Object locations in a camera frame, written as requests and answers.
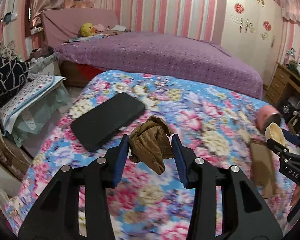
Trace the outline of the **brown crumpled cloth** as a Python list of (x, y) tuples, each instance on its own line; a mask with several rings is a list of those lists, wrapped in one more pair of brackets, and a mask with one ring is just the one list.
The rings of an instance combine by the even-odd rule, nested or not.
[(164, 160), (173, 158), (169, 140), (173, 134), (173, 129), (162, 118), (150, 116), (129, 137), (130, 160), (136, 164), (142, 162), (161, 175), (166, 170)]

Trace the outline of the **purple dotted bed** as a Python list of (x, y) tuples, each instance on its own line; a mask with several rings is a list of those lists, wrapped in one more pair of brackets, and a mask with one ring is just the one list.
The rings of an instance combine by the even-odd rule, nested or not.
[(149, 32), (126, 32), (55, 48), (60, 60), (102, 70), (177, 77), (226, 88), (261, 99), (263, 81), (256, 70), (207, 41)]

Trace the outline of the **white round container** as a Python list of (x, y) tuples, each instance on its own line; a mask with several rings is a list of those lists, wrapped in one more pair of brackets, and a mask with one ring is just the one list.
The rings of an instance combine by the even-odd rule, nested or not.
[(265, 130), (265, 137), (266, 137), (266, 140), (273, 139), (283, 146), (286, 145), (285, 136), (282, 132), (281, 127), (274, 122), (271, 122), (267, 126), (267, 128)]

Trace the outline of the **yellow duck plush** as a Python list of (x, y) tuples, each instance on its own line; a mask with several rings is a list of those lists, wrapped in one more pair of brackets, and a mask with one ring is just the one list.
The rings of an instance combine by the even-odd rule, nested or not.
[(82, 37), (94, 36), (95, 35), (95, 27), (89, 22), (83, 24), (80, 28), (80, 35)]

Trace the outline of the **desk lamp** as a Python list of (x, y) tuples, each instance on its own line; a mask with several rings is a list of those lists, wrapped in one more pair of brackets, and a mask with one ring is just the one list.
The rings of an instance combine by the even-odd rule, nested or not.
[(285, 54), (285, 59), (283, 62), (283, 65), (285, 66), (286, 64), (289, 64), (290, 60), (295, 59), (295, 52), (296, 50), (294, 48), (290, 48), (286, 54)]

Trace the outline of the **white wardrobe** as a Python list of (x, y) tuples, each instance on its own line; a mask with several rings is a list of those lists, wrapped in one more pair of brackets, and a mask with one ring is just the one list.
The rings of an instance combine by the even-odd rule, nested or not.
[(274, 0), (226, 0), (221, 46), (269, 85), (282, 38), (281, 8)]

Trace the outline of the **dotted cushion stool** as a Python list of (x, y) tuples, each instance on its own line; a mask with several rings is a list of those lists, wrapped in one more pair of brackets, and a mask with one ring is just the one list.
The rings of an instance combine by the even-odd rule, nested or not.
[(63, 76), (28, 75), (22, 89), (0, 109), (2, 135), (18, 147), (40, 133), (51, 115), (68, 103)]

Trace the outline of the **black long wallet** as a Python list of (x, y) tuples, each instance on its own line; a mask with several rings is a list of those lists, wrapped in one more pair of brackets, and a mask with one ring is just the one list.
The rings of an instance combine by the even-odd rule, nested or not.
[(70, 127), (76, 139), (89, 152), (107, 143), (119, 129), (129, 126), (146, 109), (140, 100), (119, 93), (74, 120)]

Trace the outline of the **wooden desk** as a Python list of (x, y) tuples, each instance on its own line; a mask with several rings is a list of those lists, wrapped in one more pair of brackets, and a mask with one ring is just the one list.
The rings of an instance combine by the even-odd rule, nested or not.
[[(281, 114), (280, 108), (290, 96), (300, 99), (300, 78), (286, 66), (277, 64), (265, 99)], [(292, 133), (300, 134), (300, 111), (285, 123)]]

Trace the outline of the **black box under desk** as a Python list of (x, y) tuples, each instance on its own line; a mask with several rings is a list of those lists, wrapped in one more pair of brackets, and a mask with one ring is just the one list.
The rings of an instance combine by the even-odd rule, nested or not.
[(280, 108), (281, 114), (285, 122), (289, 122), (290, 119), (300, 111), (300, 99), (290, 96)]

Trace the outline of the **pink headboard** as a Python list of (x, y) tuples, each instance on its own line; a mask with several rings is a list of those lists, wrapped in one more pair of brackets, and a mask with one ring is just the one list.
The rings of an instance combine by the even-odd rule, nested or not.
[(115, 11), (96, 8), (71, 8), (46, 10), (41, 20), (47, 45), (56, 48), (71, 38), (79, 36), (79, 30), (85, 23), (114, 27), (119, 24)]

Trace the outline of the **black white patterned bag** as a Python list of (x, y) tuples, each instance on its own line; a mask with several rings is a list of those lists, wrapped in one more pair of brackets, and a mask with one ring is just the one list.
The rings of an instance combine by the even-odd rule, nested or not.
[(18, 94), (27, 81), (28, 62), (9, 60), (0, 54), (0, 107)]

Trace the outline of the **floral blue pink blanket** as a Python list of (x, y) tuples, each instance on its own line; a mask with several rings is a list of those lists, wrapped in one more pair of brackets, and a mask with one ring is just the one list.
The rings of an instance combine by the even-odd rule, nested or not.
[[(76, 139), (70, 125), (122, 92), (142, 101), (146, 110), (121, 129), (121, 134), (129, 135), (150, 116), (157, 116), (197, 156), (222, 168), (237, 165), (246, 175), (250, 174), (250, 142), (264, 140), (256, 128), (256, 113), (264, 101), (204, 83), (111, 70), (94, 77), (83, 89), (44, 141), (18, 195), (7, 202), (5, 213), (14, 233), (62, 165), (88, 165), (119, 144), (121, 134), (90, 153)], [(143, 163), (127, 161), (121, 183), (107, 191), (117, 239), (185, 239), (194, 191), (183, 187), (173, 159), (166, 159), (164, 164), (166, 169), (159, 175)]]

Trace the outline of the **pink steel mug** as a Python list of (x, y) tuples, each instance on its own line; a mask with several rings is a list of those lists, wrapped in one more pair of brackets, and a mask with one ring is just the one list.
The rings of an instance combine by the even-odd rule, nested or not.
[(262, 135), (265, 135), (267, 127), (272, 122), (277, 124), (278, 126), (281, 126), (281, 114), (272, 105), (262, 106), (256, 114), (257, 129), (261, 132)]

